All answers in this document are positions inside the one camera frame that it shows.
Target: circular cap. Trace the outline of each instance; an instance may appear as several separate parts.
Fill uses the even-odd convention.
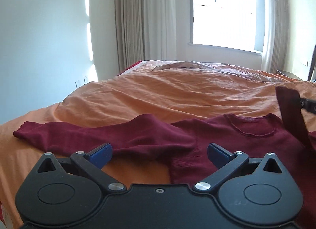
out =
[[[61,204],[75,195],[75,189],[64,183],[52,183],[42,187],[37,193],[38,198],[47,204]]]
[[[281,198],[279,189],[268,184],[253,184],[244,190],[247,200],[260,205],[271,205]]]
[[[209,183],[205,183],[205,182],[199,182],[197,184],[195,184],[195,188],[201,191],[205,191],[211,188],[211,185]]]
[[[110,183],[109,189],[112,191],[119,191],[124,188],[124,185],[122,183]]]
[[[226,181],[218,191],[223,209],[236,219],[259,226],[280,225],[293,220],[303,205],[298,187],[260,172]]]
[[[29,181],[27,187],[18,191],[16,207],[25,220],[45,226],[64,226],[96,209],[102,197],[96,183],[81,176],[61,175],[42,176],[41,180]]]

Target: wall socket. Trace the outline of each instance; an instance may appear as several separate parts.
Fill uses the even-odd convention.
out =
[[[79,87],[81,87],[81,86],[82,86],[82,84],[81,84],[81,81],[80,81],[80,80],[76,81],[75,83],[76,83],[76,88],[79,88]]]
[[[85,84],[89,83],[88,75],[83,77],[83,81],[84,81]]]

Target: bed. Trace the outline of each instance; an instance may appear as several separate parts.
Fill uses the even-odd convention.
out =
[[[258,117],[271,112],[280,116],[275,97],[277,85],[316,99],[315,83],[280,75],[218,63],[142,61],[111,80],[83,85],[61,103],[1,125],[0,201],[7,228],[16,229],[22,224],[14,204],[15,194],[43,154],[13,136],[25,121],[64,121],[100,127],[146,113],[167,123],[225,113]],[[308,130],[316,131],[315,117],[304,111],[303,116]],[[127,186],[170,182],[168,168],[156,161],[117,157],[102,170]]]

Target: metal pin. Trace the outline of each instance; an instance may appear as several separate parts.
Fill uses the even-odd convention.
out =
[[[206,182],[199,182],[197,184],[195,184],[195,188],[201,191],[205,191],[211,188],[211,185],[209,183]]]
[[[124,185],[122,183],[110,183],[108,187],[112,191],[119,191],[124,188]]]

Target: red shirt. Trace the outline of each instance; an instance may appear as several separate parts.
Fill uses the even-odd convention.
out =
[[[253,158],[274,152],[304,196],[297,222],[306,228],[316,228],[315,155],[271,113],[260,118],[224,114],[172,124],[144,114],[127,123],[99,128],[83,128],[66,122],[25,122],[14,136],[42,151],[64,156],[78,150],[89,152],[109,142],[113,155],[137,155],[167,164],[172,183],[194,184],[217,170],[207,158],[207,146],[211,142],[232,153],[243,151]]]

